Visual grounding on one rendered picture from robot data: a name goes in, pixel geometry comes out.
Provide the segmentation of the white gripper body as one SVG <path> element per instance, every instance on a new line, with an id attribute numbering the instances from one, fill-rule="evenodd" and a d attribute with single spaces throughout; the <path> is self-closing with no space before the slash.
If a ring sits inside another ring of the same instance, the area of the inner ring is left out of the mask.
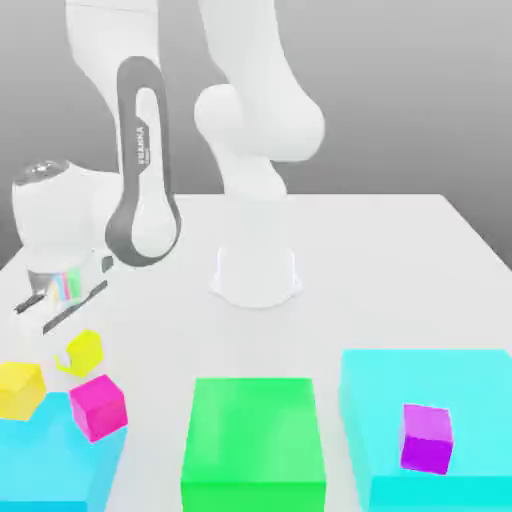
<path id="1" fill-rule="evenodd" d="M 23 333 L 32 336 L 45 336 L 105 291 L 107 287 L 108 281 L 103 280 L 94 286 L 84 298 L 70 301 L 54 300 L 50 291 L 36 293 L 17 304 L 13 308 L 13 313 Z"/>

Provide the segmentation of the small yellow cube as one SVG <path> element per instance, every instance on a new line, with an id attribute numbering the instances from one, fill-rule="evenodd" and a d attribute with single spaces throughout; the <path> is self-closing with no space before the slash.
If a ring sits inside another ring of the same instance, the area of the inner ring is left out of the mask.
<path id="1" fill-rule="evenodd" d="M 0 363 L 0 419 L 28 421 L 45 396 L 39 364 Z"/>
<path id="2" fill-rule="evenodd" d="M 75 377 L 87 377 L 102 361 L 103 348 L 98 332 L 84 329 L 66 346 L 65 353 L 69 363 L 62 364 L 55 356 L 56 368 Z"/>

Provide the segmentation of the small magenta cube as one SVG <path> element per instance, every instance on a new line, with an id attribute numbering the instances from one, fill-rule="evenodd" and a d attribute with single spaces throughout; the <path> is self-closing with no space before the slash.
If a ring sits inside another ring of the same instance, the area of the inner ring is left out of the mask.
<path id="1" fill-rule="evenodd" d="M 128 424 L 124 394 L 107 375 L 72 389 L 69 399 L 73 419 L 91 443 Z"/>

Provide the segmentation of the small purple cube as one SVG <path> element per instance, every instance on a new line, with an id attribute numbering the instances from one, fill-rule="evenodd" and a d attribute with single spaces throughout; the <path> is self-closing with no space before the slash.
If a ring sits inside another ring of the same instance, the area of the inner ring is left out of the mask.
<path id="1" fill-rule="evenodd" d="M 403 405 L 400 466 L 445 475 L 454 449 L 451 414 L 446 408 Z"/>

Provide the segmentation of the large cyan box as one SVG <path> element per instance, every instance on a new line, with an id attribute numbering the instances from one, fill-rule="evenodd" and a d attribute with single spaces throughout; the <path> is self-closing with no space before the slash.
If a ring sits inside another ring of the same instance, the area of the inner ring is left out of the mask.
<path id="1" fill-rule="evenodd" d="M 0 512 L 106 512 L 126 436 L 89 442 L 62 392 L 27 421 L 0 419 Z"/>
<path id="2" fill-rule="evenodd" d="M 505 350 L 346 350 L 339 401 L 361 512 L 512 512 Z M 446 475 L 401 468 L 406 404 L 449 410 Z"/>

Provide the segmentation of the large green box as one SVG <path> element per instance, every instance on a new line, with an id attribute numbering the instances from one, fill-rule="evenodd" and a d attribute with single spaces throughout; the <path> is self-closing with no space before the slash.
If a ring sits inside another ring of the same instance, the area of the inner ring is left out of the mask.
<path id="1" fill-rule="evenodd" d="M 196 380 L 182 512 L 325 512 L 326 490 L 311 379 Z"/>

